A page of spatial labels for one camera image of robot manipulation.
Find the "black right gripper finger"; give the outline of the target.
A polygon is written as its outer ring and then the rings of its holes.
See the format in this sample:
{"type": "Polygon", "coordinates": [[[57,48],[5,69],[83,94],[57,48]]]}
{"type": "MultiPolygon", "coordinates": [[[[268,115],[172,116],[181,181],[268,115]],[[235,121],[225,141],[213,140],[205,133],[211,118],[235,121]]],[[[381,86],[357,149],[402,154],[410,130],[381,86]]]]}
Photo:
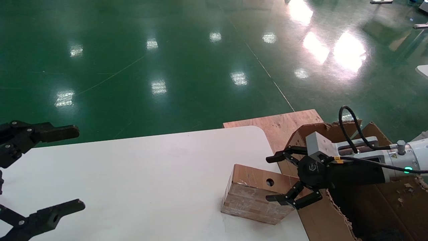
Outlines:
{"type": "Polygon", "coordinates": [[[301,146],[287,146],[284,150],[276,152],[270,157],[266,157],[267,163],[279,163],[288,161],[292,165],[298,167],[299,160],[293,157],[293,154],[306,156],[308,154],[306,147],[301,146]]]}
{"type": "Polygon", "coordinates": [[[323,199],[323,196],[318,189],[313,190],[312,193],[308,195],[298,198],[298,195],[301,194],[305,187],[308,187],[305,183],[297,181],[286,194],[267,195],[266,200],[268,202],[277,202],[282,206],[291,206],[294,209],[300,210],[323,199]]]}

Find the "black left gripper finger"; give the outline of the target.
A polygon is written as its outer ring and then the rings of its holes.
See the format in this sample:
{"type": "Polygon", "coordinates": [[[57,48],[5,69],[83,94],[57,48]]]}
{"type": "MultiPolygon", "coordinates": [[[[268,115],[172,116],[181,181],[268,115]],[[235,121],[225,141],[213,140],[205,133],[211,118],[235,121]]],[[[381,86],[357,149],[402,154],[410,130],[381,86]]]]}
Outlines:
{"type": "Polygon", "coordinates": [[[13,120],[0,127],[0,166],[8,168],[38,143],[51,143],[77,138],[75,125],[54,127],[51,123],[29,124],[13,120]]]}
{"type": "Polygon", "coordinates": [[[75,199],[55,206],[40,209],[24,217],[1,205],[0,219],[12,226],[12,229],[0,239],[2,241],[29,241],[31,238],[56,229],[61,218],[81,212],[85,204],[75,199]]]}

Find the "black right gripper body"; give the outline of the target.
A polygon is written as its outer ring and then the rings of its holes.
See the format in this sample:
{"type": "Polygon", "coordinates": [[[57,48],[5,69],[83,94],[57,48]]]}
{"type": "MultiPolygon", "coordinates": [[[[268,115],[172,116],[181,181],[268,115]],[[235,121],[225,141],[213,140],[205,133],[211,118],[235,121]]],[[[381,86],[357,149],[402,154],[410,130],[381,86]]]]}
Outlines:
{"type": "Polygon", "coordinates": [[[340,161],[320,155],[316,160],[304,156],[297,163],[298,177],[309,189],[333,189],[385,183],[385,174],[380,166],[361,161],[340,161]]]}

